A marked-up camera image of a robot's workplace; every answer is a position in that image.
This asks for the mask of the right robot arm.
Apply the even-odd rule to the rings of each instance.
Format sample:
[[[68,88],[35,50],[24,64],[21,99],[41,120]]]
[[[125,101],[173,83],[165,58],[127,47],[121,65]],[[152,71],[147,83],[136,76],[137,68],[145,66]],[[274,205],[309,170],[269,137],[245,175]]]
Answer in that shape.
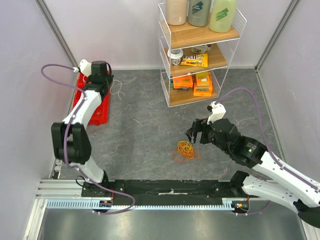
[[[249,195],[270,200],[292,210],[309,225],[319,228],[320,184],[279,159],[263,143],[241,135],[227,118],[215,122],[209,122],[207,118],[195,119],[185,134],[191,143],[195,143],[197,134],[201,134],[201,144],[213,144],[237,164],[275,181],[270,183],[237,171],[229,184],[233,196]]]

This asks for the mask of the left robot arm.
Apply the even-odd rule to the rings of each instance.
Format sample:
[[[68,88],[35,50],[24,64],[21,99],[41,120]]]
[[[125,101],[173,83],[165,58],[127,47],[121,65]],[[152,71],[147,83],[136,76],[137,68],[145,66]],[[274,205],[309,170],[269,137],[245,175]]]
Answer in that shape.
[[[74,70],[87,80],[83,88],[74,87],[81,96],[69,115],[51,126],[53,151],[68,168],[80,173],[95,194],[104,197],[112,190],[107,173],[93,160],[86,129],[92,115],[108,96],[114,76],[110,64],[103,60],[88,62],[83,59]]]

